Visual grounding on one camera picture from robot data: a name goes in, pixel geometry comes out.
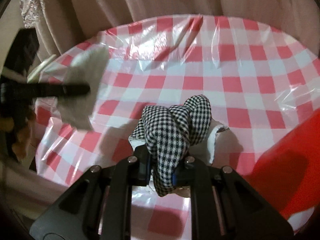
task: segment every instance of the table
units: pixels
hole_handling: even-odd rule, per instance
[[[41,81],[61,82],[76,55],[103,43],[110,60],[90,119],[94,131],[63,124],[54,99],[36,102],[37,172],[59,184],[131,155],[128,136],[149,104],[207,96],[212,117],[230,127],[214,163],[241,175],[320,106],[319,59],[293,37],[235,17],[164,16],[112,28],[66,52]],[[132,204],[132,215],[144,217],[132,220],[133,239],[191,239],[189,199],[137,189]],[[291,217],[294,229],[312,212]]]

